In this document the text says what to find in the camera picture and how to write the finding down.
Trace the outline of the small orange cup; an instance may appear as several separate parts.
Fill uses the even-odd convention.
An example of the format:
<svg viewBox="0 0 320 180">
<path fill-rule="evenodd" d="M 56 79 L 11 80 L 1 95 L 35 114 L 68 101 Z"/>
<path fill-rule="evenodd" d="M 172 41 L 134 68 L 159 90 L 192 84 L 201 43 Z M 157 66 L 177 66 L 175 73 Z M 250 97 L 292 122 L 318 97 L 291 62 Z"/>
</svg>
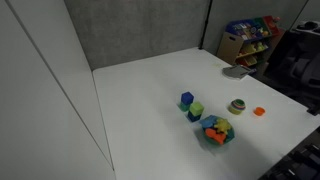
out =
<svg viewBox="0 0 320 180">
<path fill-rule="evenodd" d="M 253 111 L 253 113 L 257 116 L 262 116 L 265 114 L 265 109 L 262 107 L 256 107 Z"/>
</svg>

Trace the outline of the multicolour stacked cups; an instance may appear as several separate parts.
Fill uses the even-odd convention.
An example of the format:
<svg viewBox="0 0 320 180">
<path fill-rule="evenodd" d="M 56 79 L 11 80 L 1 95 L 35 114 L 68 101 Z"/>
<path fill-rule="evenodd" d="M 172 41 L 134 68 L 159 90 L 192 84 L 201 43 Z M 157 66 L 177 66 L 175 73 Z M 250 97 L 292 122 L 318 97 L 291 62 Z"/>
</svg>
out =
<svg viewBox="0 0 320 180">
<path fill-rule="evenodd" d="M 242 99 L 233 100 L 228 107 L 228 110 L 235 115 L 240 115 L 245 109 L 246 104 Z"/>
</svg>

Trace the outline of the teal foam cube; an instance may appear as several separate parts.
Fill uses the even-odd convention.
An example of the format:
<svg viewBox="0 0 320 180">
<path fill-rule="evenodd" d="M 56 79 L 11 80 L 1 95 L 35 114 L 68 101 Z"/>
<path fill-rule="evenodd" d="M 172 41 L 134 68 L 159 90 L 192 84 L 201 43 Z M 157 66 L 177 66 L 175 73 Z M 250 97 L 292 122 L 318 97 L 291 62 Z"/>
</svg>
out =
<svg viewBox="0 0 320 180">
<path fill-rule="evenodd" d="M 185 105 L 183 102 L 180 102 L 179 107 L 181 111 L 186 112 L 189 111 L 190 105 Z"/>
</svg>

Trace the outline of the light green foam cube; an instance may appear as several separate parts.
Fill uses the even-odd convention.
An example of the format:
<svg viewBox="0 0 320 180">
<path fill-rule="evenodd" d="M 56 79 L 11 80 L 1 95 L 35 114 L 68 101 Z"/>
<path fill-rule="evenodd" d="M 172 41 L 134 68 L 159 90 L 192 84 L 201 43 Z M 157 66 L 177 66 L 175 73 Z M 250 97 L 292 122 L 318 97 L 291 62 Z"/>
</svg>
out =
<svg viewBox="0 0 320 180">
<path fill-rule="evenodd" d="M 193 102 L 190 105 L 189 111 L 192 113 L 193 116 L 199 116 L 203 113 L 204 107 L 200 102 Z"/>
</svg>

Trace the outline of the dark blue foam cube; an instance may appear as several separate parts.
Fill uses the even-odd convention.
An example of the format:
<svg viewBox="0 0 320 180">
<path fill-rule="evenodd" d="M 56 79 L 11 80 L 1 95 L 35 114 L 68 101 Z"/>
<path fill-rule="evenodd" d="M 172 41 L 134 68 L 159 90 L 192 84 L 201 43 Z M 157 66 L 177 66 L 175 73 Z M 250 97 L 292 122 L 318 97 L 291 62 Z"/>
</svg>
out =
<svg viewBox="0 0 320 180">
<path fill-rule="evenodd" d="M 189 120 L 190 120 L 191 122 L 195 122 L 195 121 L 200 120 L 201 114 L 198 115 L 198 116 L 194 116 L 194 115 L 191 113 L 191 111 L 189 111 L 188 114 L 187 114 L 187 117 L 189 118 Z"/>
</svg>

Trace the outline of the green bowl of toys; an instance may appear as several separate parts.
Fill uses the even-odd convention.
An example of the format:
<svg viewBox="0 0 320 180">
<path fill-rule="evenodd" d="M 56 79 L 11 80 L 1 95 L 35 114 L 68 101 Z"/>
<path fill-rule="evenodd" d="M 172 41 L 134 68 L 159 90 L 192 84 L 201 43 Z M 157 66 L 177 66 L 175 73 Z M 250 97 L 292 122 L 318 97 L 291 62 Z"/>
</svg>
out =
<svg viewBox="0 0 320 180">
<path fill-rule="evenodd" d="M 213 145 L 222 146 L 235 138 L 235 132 L 227 119 L 215 115 L 200 121 L 204 138 Z"/>
</svg>

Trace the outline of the grey metal mounting plate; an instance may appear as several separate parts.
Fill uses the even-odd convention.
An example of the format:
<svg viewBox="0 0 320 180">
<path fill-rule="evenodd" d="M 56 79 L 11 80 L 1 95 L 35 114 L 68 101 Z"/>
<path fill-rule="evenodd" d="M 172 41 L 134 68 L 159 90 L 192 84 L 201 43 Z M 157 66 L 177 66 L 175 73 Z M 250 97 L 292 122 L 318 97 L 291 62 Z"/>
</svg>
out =
<svg viewBox="0 0 320 180">
<path fill-rule="evenodd" d="M 241 80 L 251 73 L 253 73 L 253 70 L 243 65 L 234 65 L 222 69 L 222 75 L 233 80 Z"/>
</svg>

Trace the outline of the black vertical pole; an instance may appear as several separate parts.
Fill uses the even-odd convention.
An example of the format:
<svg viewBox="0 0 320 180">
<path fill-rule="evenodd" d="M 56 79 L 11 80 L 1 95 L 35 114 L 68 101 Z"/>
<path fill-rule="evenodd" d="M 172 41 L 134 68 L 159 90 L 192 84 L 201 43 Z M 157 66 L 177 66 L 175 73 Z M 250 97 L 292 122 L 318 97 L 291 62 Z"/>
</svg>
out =
<svg viewBox="0 0 320 180">
<path fill-rule="evenodd" d="M 203 26 L 203 31 L 202 31 L 200 43 L 199 43 L 199 46 L 198 46 L 198 49 L 199 49 L 199 50 L 202 50 L 202 49 L 203 49 L 204 38 L 205 38 L 205 35 L 206 35 L 208 23 L 209 23 L 209 18 L 210 18 L 210 14 L 211 14 L 212 4 L 213 4 L 213 0 L 209 0 L 208 9 L 207 9 L 207 13 L 206 13 L 206 16 L 205 16 L 205 21 L 204 21 L 204 26 Z"/>
</svg>

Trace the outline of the toy storage shelf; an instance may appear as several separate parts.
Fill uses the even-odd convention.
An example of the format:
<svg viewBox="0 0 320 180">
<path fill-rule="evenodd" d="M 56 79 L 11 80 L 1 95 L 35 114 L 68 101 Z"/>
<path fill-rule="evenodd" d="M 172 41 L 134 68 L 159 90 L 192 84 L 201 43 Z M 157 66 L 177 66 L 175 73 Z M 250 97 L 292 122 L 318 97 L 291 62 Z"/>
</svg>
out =
<svg viewBox="0 0 320 180">
<path fill-rule="evenodd" d="M 265 65 L 285 32 L 278 27 L 279 21 L 279 17 L 269 15 L 229 22 L 217 56 L 231 65 Z"/>
</svg>

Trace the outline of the black office chair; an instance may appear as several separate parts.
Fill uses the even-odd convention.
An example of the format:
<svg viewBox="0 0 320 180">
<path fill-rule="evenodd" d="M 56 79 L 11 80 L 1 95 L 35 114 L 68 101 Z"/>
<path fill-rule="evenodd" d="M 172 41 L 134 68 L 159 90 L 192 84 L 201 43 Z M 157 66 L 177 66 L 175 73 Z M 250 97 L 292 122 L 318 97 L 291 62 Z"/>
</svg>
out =
<svg viewBox="0 0 320 180">
<path fill-rule="evenodd" d="M 302 21 L 285 33 L 269 60 L 270 85 L 307 107 L 320 112 L 320 51 L 318 21 Z"/>
</svg>

